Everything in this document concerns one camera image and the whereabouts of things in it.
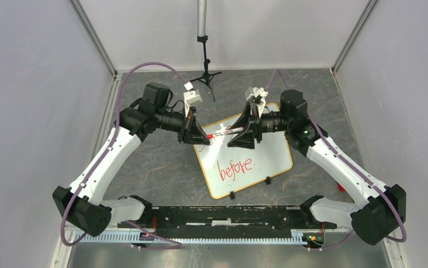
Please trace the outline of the red whiteboard marker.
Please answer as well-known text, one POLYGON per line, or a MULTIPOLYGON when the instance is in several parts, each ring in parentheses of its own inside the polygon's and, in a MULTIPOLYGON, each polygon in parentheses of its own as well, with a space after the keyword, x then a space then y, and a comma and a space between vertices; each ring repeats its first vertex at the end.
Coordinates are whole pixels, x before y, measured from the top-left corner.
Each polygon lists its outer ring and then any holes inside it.
POLYGON ((218 136, 225 136, 225 135, 233 135, 236 133, 239 133, 241 131, 244 130, 244 127, 238 127, 238 128, 229 128, 229 129, 225 129, 223 131, 217 131, 212 133, 214 135, 213 138, 218 137, 218 136))

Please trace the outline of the whiteboard with yellow edge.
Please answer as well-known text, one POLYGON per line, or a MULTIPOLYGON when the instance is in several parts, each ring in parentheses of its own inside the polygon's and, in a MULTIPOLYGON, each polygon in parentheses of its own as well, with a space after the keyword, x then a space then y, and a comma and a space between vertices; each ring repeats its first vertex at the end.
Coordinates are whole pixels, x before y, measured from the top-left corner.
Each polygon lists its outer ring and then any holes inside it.
POLYGON ((208 191, 213 199, 227 197, 268 177, 285 173, 293 159, 284 132, 263 134, 254 149, 227 146, 231 135, 211 139, 209 146, 195 145, 208 191))

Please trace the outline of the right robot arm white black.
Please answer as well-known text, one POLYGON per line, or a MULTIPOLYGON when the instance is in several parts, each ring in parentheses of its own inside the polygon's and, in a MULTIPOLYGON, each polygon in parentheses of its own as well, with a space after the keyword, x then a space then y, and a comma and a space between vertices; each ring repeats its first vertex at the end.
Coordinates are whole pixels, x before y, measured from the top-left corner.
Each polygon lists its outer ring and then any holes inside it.
POLYGON ((349 229, 369 245, 392 240, 393 232, 399 230, 401 237, 395 241, 405 242, 405 190, 370 175, 341 150, 308 114, 308 104, 300 91, 283 91, 277 112, 265 112, 267 96, 264 88, 246 90, 245 108, 234 123, 239 133, 228 142, 228 147, 254 149, 264 134, 283 132, 291 148, 323 168, 352 199, 345 203, 320 195, 310 198, 299 217, 305 227, 333 223, 349 229))

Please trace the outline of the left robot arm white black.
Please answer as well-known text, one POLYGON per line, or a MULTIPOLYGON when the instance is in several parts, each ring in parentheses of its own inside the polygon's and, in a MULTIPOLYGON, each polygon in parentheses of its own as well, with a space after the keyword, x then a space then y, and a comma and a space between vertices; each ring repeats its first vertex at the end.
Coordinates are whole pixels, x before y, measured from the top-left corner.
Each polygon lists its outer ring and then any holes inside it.
POLYGON ((195 104, 202 101, 198 90, 187 83, 181 112, 168 105, 173 93, 159 83, 149 83, 143 96, 118 114, 116 125, 94 159, 68 187, 57 187, 52 198, 62 222, 69 222, 83 233, 96 237, 109 225, 132 220, 147 227, 153 220, 151 210, 133 197, 103 200, 111 181, 147 136, 157 129, 177 134, 180 143, 209 145, 210 140, 196 120, 195 104))

